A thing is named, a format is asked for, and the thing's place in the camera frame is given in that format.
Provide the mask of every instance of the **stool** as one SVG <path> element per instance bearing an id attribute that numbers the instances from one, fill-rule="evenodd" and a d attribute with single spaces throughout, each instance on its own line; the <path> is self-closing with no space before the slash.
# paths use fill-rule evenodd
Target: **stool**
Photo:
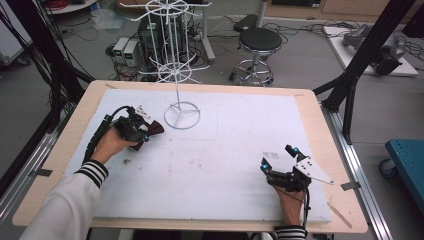
<path id="1" fill-rule="evenodd" d="M 280 35 L 266 28 L 249 28 L 240 33 L 240 48 L 252 53 L 253 59 L 240 62 L 230 75 L 230 80 L 240 79 L 239 85 L 243 82 L 253 84 L 269 84 L 274 81 L 271 68 L 260 57 L 269 57 L 281 49 L 282 39 Z M 267 75 L 262 80 L 260 75 Z"/>

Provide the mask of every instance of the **blue cart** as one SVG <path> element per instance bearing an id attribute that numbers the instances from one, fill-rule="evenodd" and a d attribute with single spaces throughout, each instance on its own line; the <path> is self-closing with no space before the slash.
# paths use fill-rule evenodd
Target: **blue cart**
<path id="1" fill-rule="evenodd" d="M 380 163 L 386 178 L 399 173 L 424 214 L 424 141 L 392 139 L 386 143 L 391 159 Z"/>

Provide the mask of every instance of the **power supply box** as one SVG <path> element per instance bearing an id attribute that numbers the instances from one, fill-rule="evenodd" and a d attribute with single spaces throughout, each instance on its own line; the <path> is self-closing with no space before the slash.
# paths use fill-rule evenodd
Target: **power supply box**
<path id="1" fill-rule="evenodd" d="M 124 50 L 125 63 L 128 67 L 136 67 L 141 61 L 141 52 L 137 40 L 130 40 Z"/>
<path id="2" fill-rule="evenodd" d="M 130 39 L 127 37 L 121 37 L 113 47 L 113 55 L 115 56 L 115 62 L 125 64 L 124 50 Z"/>

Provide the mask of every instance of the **black metal pole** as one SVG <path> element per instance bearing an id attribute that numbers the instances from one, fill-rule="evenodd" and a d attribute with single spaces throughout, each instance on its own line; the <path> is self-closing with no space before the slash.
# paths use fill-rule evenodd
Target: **black metal pole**
<path id="1" fill-rule="evenodd" d="M 346 70 L 338 78 L 313 90 L 318 95 L 333 88 L 330 96 L 322 102 L 324 108 L 333 112 L 337 112 L 340 104 L 348 97 L 343 119 L 343 136 L 349 144 L 351 144 L 350 128 L 354 96 L 359 78 L 414 3 L 415 0 L 391 0 L 353 56 Z"/>

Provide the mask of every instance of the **striped sleeve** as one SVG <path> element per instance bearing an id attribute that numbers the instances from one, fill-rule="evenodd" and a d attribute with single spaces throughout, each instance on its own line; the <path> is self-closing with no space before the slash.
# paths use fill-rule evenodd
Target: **striped sleeve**
<path id="1" fill-rule="evenodd" d="M 86 175 L 91 180 L 93 180 L 94 184 L 96 184 L 96 186 L 99 188 L 109 175 L 108 170 L 105 168 L 105 166 L 103 166 L 103 164 L 92 159 L 85 162 L 75 173 L 82 173 Z"/>
<path id="2" fill-rule="evenodd" d="M 280 226 L 275 227 L 278 239 L 290 239 L 290 240 L 304 240 L 308 235 L 308 232 L 302 226 Z"/>

